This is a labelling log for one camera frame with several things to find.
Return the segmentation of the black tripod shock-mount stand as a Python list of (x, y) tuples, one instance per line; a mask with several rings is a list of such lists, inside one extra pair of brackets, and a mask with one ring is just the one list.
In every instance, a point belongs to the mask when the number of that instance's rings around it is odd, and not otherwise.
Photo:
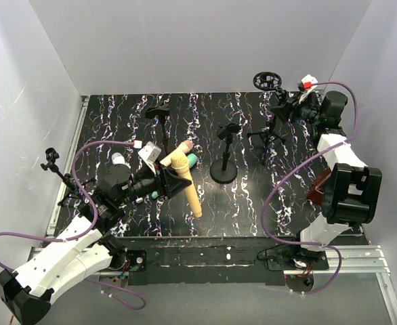
[[(282, 79), (279, 74), (275, 72), (259, 72), (253, 77), (253, 85), (255, 88), (264, 92), (274, 92), (277, 96), (281, 94), (283, 89), (281, 88)], [(270, 144), (279, 140), (281, 144), (285, 144), (286, 139), (275, 132), (277, 123), (277, 116), (274, 112), (269, 111), (265, 128), (261, 131), (248, 132), (247, 138), (250, 139), (253, 136), (258, 136), (263, 144), (261, 163), (263, 166), (266, 165), (267, 154)]]

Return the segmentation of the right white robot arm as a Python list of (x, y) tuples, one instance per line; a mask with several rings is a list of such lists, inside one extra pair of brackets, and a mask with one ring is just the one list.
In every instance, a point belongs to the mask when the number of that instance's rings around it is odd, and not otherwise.
[(300, 118), (309, 123), (312, 142), (328, 165), (308, 194), (321, 212), (297, 241), (299, 250), (312, 255), (324, 251), (341, 233), (370, 223), (377, 208), (382, 172), (368, 167), (352, 150), (340, 126), (347, 103), (347, 96), (338, 91), (323, 97), (312, 90), (293, 96), (284, 92), (272, 110), (283, 122)]

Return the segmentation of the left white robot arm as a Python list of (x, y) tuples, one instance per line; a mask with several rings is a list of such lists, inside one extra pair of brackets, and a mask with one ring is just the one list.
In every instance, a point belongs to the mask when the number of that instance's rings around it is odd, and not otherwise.
[(154, 170), (145, 167), (136, 176), (125, 164), (110, 166), (92, 196), (98, 211), (95, 225), (93, 209), (84, 204), (55, 242), (17, 269), (0, 273), (0, 298), (15, 319), (36, 324), (62, 294), (93, 273), (136, 267), (137, 255), (110, 233), (125, 215), (120, 206), (154, 191), (172, 198), (192, 185), (189, 169), (183, 154), (173, 155), (168, 167), (157, 163)]

